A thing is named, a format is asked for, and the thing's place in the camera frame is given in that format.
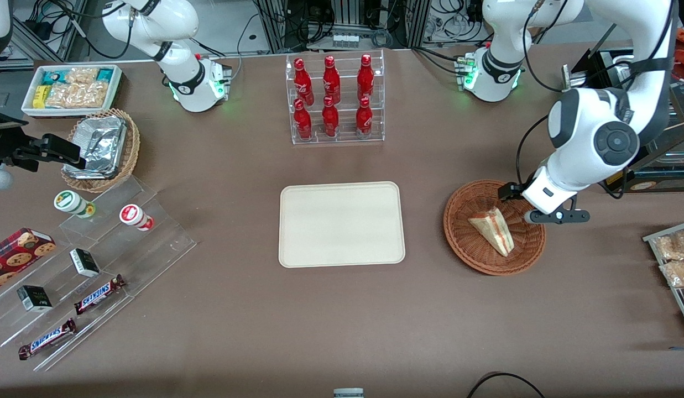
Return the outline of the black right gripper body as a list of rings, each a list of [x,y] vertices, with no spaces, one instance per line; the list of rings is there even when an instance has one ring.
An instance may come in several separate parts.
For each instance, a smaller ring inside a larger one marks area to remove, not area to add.
[[[22,127],[26,124],[25,121],[0,112],[0,165],[38,168],[38,161],[18,157],[20,151],[26,151],[28,154],[33,153],[33,141],[36,138],[24,133]]]

